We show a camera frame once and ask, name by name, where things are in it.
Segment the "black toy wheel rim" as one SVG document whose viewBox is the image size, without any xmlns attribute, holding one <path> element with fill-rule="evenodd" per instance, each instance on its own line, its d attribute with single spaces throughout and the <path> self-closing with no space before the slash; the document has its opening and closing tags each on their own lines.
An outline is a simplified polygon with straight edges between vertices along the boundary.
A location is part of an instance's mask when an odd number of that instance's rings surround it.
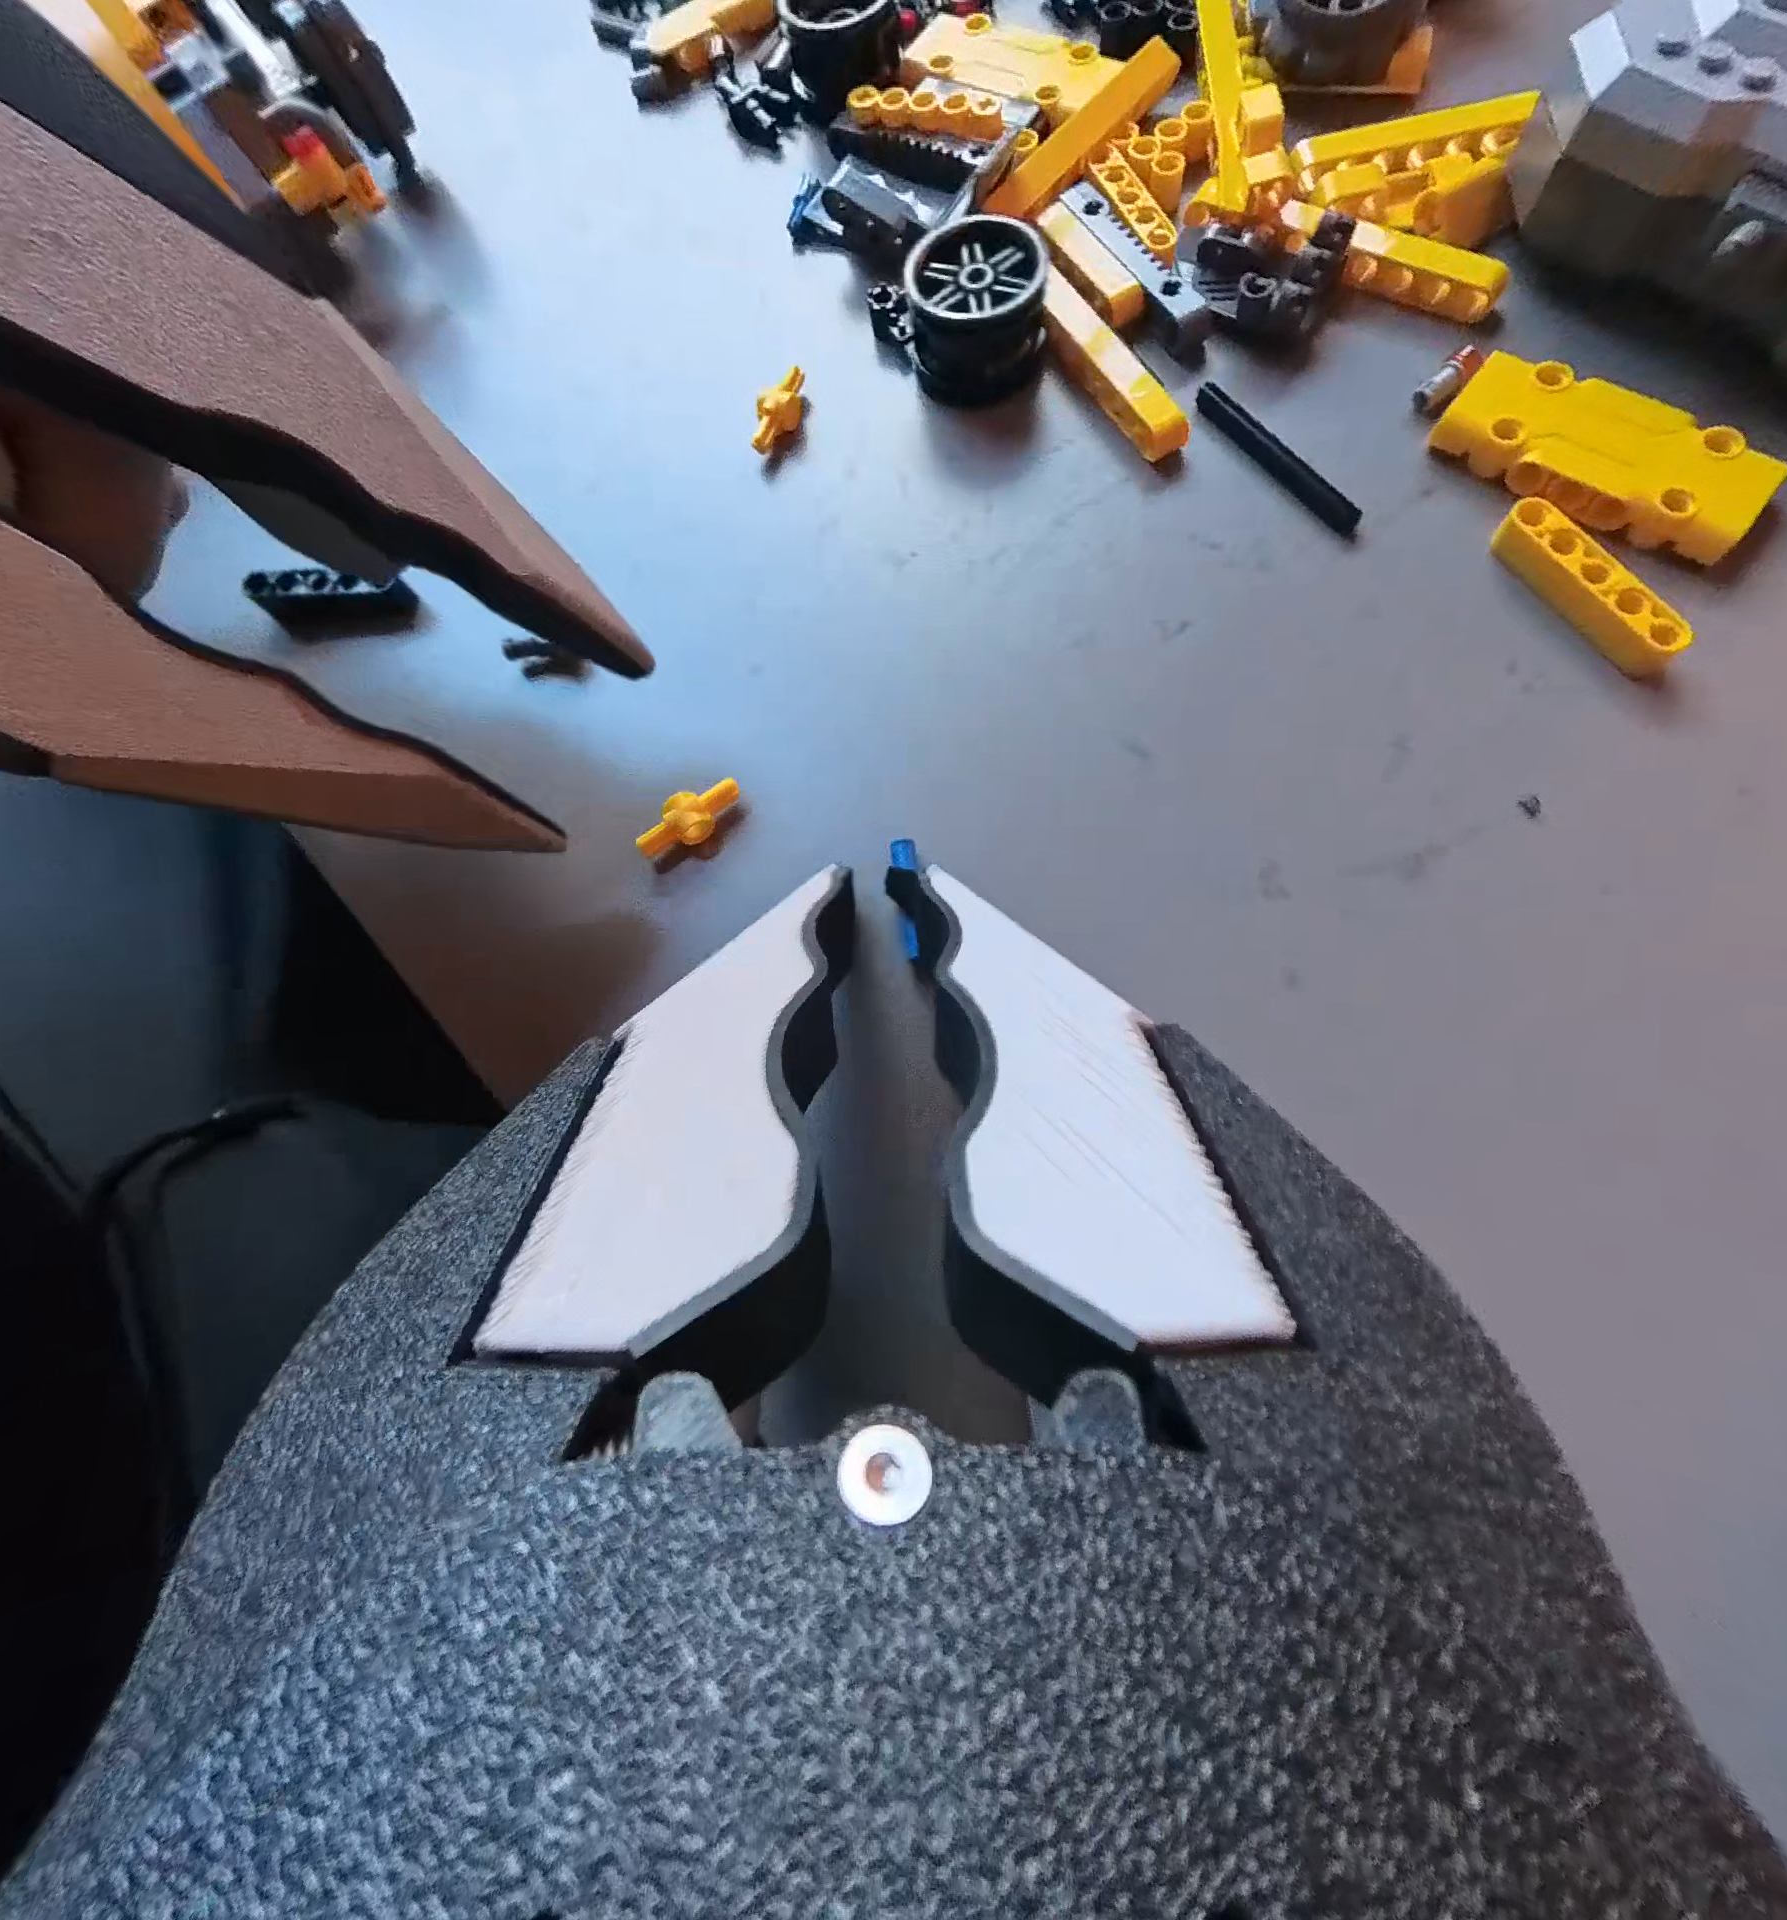
<svg viewBox="0 0 1787 1920">
<path fill-rule="evenodd" d="M 846 93 L 898 69 L 898 4 L 776 4 L 775 14 L 805 93 Z"/>
</svg>

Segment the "grey toy battery box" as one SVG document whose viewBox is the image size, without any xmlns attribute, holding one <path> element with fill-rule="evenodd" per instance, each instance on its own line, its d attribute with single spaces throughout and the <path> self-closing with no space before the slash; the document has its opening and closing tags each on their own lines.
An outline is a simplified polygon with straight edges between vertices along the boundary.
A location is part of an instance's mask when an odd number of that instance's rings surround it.
<svg viewBox="0 0 1787 1920">
<path fill-rule="evenodd" d="M 1644 287 L 1787 378 L 1787 4 L 1615 4 L 1571 35 L 1507 161 L 1545 267 Z"/>
</svg>

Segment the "black toy beam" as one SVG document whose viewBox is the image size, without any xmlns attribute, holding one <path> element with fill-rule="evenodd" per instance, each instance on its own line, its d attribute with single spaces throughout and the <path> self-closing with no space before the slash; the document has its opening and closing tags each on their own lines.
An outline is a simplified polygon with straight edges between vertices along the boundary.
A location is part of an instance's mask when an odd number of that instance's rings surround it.
<svg viewBox="0 0 1787 1920">
<path fill-rule="evenodd" d="M 418 593 L 403 580 L 372 584 L 354 571 L 299 565 L 250 571 L 242 599 L 284 631 L 399 631 L 421 612 Z"/>
</svg>

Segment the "person's left hand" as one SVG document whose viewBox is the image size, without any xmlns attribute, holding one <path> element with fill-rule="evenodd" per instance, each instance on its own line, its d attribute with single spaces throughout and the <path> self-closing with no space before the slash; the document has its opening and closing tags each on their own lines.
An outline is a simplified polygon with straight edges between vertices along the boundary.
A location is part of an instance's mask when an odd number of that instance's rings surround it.
<svg viewBox="0 0 1787 1920">
<path fill-rule="evenodd" d="M 158 578 L 189 490 L 157 457 L 0 384 L 0 509 L 132 607 Z"/>
</svg>

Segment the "yellow toy plate block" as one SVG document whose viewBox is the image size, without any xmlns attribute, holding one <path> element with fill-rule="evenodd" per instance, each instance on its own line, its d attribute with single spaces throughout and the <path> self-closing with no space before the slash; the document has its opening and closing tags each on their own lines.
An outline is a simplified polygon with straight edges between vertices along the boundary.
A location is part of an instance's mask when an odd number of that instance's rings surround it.
<svg viewBox="0 0 1787 1920">
<path fill-rule="evenodd" d="M 1787 461 L 1728 423 L 1506 351 L 1443 406 L 1427 448 L 1590 533 L 1697 565 L 1723 564 L 1787 483 Z"/>
</svg>

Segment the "grey desk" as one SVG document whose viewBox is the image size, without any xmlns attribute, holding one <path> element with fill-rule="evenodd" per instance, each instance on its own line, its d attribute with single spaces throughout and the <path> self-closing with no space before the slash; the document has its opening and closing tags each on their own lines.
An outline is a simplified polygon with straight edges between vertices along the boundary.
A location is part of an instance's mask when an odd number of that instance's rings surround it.
<svg viewBox="0 0 1787 1920">
<path fill-rule="evenodd" d="M 414 635 L 292 651 L 196 494 L 157 610 L 432 735 L 560 821 L 546 855 L 303 832 L 498 1099 L 818 864 L 859 886 L 833 1131 L 834 1314 L 782 1418 L 910 1401 L 998 1433 L 929 1266 L 950 1121 L 882 864 L 915 838 L 1190 1028 L 1455 1283 L 1539 1404 L 1702 1737 L 1787 1840 L 1787 486 L 1726 571 L 1633 557 L 1697 641 L 1648 694 L 1490 561 L 1499 487 L 1409 390 L 1451 328 L 1352 304 L 1300 370 L 1210 372 L 1359 510 L 1329 536 L 1191 428 L 1146 468 L 1049 372 L 920 399 L 811 161 L 633 103 L 576 4 L 360 4 L 435 190 L 379 220 L 385 351 L 637 626 L 654 673 L 522 681 L 421 584 Z M 1738 423 L 1787 406 L 1665 323 L 1513 277 L 1506 345 Z M 750 451 L 792 367 L 802 429 Z M 672 792 L 717 838 L 646 863 Z"/>
</svg>

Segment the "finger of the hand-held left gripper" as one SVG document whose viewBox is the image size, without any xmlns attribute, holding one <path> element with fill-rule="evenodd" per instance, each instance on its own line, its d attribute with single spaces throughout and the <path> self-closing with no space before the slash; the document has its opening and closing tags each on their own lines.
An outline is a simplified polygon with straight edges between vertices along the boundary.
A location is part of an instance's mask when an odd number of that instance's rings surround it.
<svg viewBox="0 0 1787 1920">
<path fill-rule="evenodd" d="M 0 387 L 427 571 L 624 680 L 651 652 L 328 303 L 0 103 Z"/>
<path fill-rule="evenodd" d="M 399 845 L 566 848 L 440 748 L 177 635 L 3 510 L 0 771 Z"/>
</svg>

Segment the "pile of toy brick parts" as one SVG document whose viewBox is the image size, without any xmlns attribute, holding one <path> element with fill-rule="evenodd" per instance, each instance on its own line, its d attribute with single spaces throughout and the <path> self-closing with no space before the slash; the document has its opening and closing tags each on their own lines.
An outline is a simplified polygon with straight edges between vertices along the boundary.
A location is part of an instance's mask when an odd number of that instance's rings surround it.
<svg viewBox="0 0 1787 1920">
<path fill-rule="evenodd" d="M 1490 255 L 1510 226 L 1507 161 L 1539 97 L 1506 93 L 1288 143 L 1285 97 L 1409 100 L 1430 23 L 1388 69 L 1393 93 L 1294 91 L 1256 52 L 1243 4 L 1047 4 L 1058 32 L 1000 23 L 995 4 L 902 4 L 902 58 L 882 85 L 805 93 L 775 4 L 595 4 L 627 51 L 641 109 L 709 85 L 727 127 L 779 152 L 826 148 L 839 116 L 965 139 L 1011 139 L 969 182 L 1049 248 L 1047 349 L 1116 432 L 1172 461 L 1191 423 L 1132 349 L 1146 330 L 1195 367 L 1220 330 L 1303 355 L 1339 293 L 1451 325 L 1484 325 L 1507 285 Z"/>
</svg>

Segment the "dark grey toy wheel rim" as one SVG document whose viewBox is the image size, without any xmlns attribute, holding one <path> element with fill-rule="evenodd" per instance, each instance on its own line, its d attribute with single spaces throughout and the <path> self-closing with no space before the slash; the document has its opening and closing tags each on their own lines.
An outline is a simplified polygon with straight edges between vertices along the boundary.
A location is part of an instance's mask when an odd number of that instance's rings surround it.
<svg viewBox="0 0 1787 1920">
<path fill-rule="evenodd" d="M 1259 58 L 1294 91 L 1393 93 L 1388 69 L 1427 23 L 1427 4 L 1246 4 Z"/>
</svg>

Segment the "person's dark pants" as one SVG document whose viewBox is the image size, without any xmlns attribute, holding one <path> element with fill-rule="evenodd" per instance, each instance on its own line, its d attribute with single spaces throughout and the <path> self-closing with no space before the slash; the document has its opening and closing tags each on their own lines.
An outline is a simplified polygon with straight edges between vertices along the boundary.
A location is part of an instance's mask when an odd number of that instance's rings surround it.
<svg viewBox="0 0 1787 1920">
<path fill-rule="evenodd" d="M 496 1121 L 280 828 L 0 774 L 0 1122 L 108 1229 L 190 1493 Z"/>
</svg>

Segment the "short yellow toy beam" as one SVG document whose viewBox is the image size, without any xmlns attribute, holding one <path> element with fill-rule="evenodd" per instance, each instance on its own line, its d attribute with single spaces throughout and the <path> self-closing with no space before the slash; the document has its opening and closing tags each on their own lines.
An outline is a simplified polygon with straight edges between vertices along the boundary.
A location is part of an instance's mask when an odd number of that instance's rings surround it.
<svg viewBox="0 0 1787 1920">
<path fill-rule="evenodd" d="M 1690 623 L 1539 497 L 1510 506 L 1490 557 L 1612 670 L 1658 681 L 1690 641 Z"/>
</svg>

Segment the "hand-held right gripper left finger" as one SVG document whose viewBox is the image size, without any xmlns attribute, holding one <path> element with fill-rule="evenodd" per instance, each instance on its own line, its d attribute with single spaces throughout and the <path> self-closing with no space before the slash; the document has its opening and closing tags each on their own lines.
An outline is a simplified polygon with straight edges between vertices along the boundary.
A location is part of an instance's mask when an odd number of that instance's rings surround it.
<svg viewBox="0 0 1787 1920">
<path fill-rule="evenodd" d="M 853 871 L 814 871 L 617 1028 L 469 1324 L 477 1363 L 749 1404 L 808 1351 L 833 1250 L 808 1108 L 839 1063 Z"/>
</svg>

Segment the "black toy gear rack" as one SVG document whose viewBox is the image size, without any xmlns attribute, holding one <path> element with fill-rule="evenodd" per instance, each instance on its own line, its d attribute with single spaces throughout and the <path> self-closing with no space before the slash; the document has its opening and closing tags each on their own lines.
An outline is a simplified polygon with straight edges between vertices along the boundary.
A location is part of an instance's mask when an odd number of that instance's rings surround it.
<svg viewBox="0 0 1787 1920">
<path fill-rule="evenodd" d="M 920 127 L 862 124 L 839 116 L 826 127 L 826 148 L 834 156 L 856 156 L 905 182 L 937 193 L 959 193 L 1000 175 L 1011 155 L 1011 139 L 965 139 L 959 133 L 929 133 Z"/>
</svg>

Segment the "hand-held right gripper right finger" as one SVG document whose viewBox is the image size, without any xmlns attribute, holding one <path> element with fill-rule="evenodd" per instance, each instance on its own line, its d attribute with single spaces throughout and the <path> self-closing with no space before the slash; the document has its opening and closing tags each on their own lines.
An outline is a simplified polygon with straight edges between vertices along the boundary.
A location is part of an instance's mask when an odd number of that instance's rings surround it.
<svg viewBox="0 0 1787 1920">
<path fill-rule="evenodd" d="M 1034 1404 L 1081 1372 L 1150 1393 L 1156 1367 L 1297 1343 L 1297 1317 L 1127 997 L 943 867 L 914 919 L 944 1148 L 956 1338 Z"/>
</svg>

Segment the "black spoked toy wheel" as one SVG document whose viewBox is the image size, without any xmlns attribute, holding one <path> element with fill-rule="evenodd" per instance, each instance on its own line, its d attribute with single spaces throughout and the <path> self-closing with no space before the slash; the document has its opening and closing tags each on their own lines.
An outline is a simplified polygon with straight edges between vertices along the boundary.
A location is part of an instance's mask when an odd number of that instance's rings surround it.
<svg viewBox="0 0 1787 1920">
<path fill-rule="evenodd" d="M 905 252 L 908 358 L 930 400 L 976 409 L 1039 381 L 1049 267 L 1042 232 L 998 213 L 929 230 Z"/>
</svg>

